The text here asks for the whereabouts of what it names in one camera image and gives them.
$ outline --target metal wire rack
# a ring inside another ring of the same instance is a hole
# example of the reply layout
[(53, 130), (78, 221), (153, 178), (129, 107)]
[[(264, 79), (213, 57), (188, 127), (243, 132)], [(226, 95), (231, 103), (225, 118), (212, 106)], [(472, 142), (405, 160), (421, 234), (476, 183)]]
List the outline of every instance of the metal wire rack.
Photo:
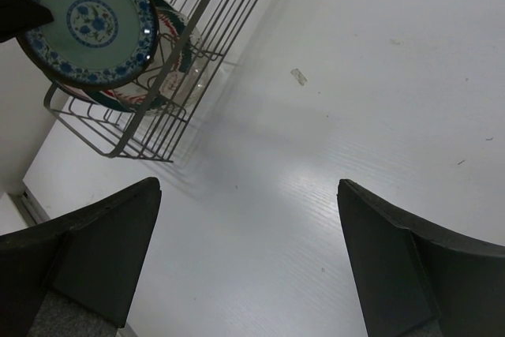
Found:
[[(150, 68), (147, 95), (129, 112), (120, 112), (94, 103), (72, 98), (63, 109), (54, 106), (58, 90), (51, 85), (44, 106), (70, 131), (100, 155), (173, 162), (173, 155), (198, 108), (208, 86), (248, 20), (258, 0), (170, 0), (169, 3), (189, 20), (181, 35), (160, 35), (170, 41), (171, 52), (164, 54), (163, 65)], [(201, 37), (192, 43), (198, 29)], [(173, 71), (183, 49), (193, 53), (191, 68), (178, 80), (170, 97), (160, 92), (166, 77)], [(197, 73), (188, 79), (190, 72)], [(152, 104), (162, 100), (155, 114)]]

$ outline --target white tabletop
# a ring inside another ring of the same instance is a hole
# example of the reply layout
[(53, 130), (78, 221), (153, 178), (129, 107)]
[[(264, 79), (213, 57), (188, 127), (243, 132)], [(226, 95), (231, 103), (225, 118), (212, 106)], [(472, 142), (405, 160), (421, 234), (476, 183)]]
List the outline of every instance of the white tabletop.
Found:
[(366, 336), (340, 178), (505, 245), (502, 1), (271, 0), (186, 157), (105, 159), (57, 123), (25, 182), (56, 217), (160, 179), (140, 336)]

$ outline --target plate rim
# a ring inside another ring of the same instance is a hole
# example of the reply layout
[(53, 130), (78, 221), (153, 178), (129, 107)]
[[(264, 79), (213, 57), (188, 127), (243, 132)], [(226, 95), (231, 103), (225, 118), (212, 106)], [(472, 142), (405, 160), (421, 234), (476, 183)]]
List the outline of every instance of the plate rim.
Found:
[(74, 88), (79, 88), (80, 90), (88, 90), (88, 91), (102, 91), (102, 90), (112, 90), (115, 88), (119, 88), (125, 84), (130, 83), (131, 81), (136, 80), (148, 67), (151, 65), (152, 60), (154, 59), (154, 55), (156, 49), (158, 47), (158, 33), (159, 33), (159, 20), (158, 14), (156, 11), (155, 4), (153, 0), (148, 0), (149, 10), (153, 16), (153, 23), (155, 27), (154, 38), (152, 39), (152, 45), (150, 49), (151, 58), (146, 60), (146, 62), (139, 66), (140, 70), (137, 73), (133, 73), (127, 77), (123, 77), (121, 80), (112, 81), (108, 84), (86, 84), (79, 81), (75, 81), (70, 77), (65, 77), (60, 74), (56, 69), (53, 69), (48, 64), (46, 64), (42, 59), (40, 59), (35, 51), (32, 49), (28, 39), (26, 38), (26, 34), (23, 33), (16, 37), (17, 42), (19, 43), (21, 50), (29, 57), (29, 59), (48, 77), (52, 77), (57, 81), (64, 82), (66, 85)]

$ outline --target decorative plate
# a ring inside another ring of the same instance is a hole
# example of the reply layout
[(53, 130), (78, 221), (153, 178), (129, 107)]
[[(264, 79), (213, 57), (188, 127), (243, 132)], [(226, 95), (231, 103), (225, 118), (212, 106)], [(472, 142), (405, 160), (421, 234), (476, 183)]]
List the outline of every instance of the decorative plate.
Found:
[(112, 90), (103, 90), (103, 91), (87, 91), (80, 90), (79, 88), (73, 88), (67, 86), (66, 84), (60, 83), (58, 81), (53, 81), (59, 89), (61, 89), (65, 94), (73, 96), (83, 102), (90, 104), (99, 104), (106, 108), (110, 108), (111, 110), (117, 110), (119, 112), (133, 112), (128, 107), (125, 107), (119, 102)]
[(49, 77), (103, 90), (136, 79), (155, 55), (158, 18), (151, 0), (33, 0), (54, 21), (17, 38)]
[[(187, 18), (176, 11), (168, 2), (165, 0), (153, 0), (156, 11), (158, 12), (159, 19), (159, 48), (156, 51), (153, 63), (148, 67), (145, 73), (139, 76), (137, 79), (138, 84), (130, 83), (120, 88), (114, 90), (116, 98), (125, 106), (133, 110), (136, 110), (144, 101), (145, 96), (148, 94), (148, 88), (154, 83), (155, 75), (159, 73), (162, 69), (164, 59), (167, 59), (172, 51), (172, 44), (177, 41), (178, 37), (182, 34), (187, 25)], [(156, 97), (150, 105), (150, 110), (159, 110), (166, 104), (166, 99), (170, 99), (177, 88), (178, 84), (185, 76), (184, 83), (181, 86), (178, 94), (176, 95), (174, 102), (177, 104), (182, 104), (185, 97), (191, 90), (190, 86), (195, 83), (198, 77), (202, 65), (199, 65), (200, 59), (197, 58), (196, 62), (192, 66), (192, 61), (194, 59), (194, 51), (196, 51), (197, 46), (200, 44), (200, 33), (195, 30), (191, 35), (189, 42), (185, 45), (182, 52), (179, 54), (178, 60), (174, 64), (172, 71), (167, 75), (165, 82), (160, 88), (160, 93), (163, 96)], [(194, 95), (199, 95), (198, 89), (203, 87), (203, 80), (200, 82), (193, 90), (194, 94), (190, 96), (190, 99), (194, 98)]]

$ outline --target white wall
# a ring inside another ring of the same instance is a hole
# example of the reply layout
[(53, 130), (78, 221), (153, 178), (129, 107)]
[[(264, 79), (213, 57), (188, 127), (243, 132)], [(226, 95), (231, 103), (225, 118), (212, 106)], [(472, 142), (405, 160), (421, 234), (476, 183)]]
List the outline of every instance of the white wall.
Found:
[(21, 179), (54, 118), (43, 107), (50, 81), (24, 55), (15, 39), (0, 45), (0, 73), (1, 195), (21, 190)]
[(26, 228), (26, 222), (7, 193), (0, 197), (0, 220), (0, 236)]

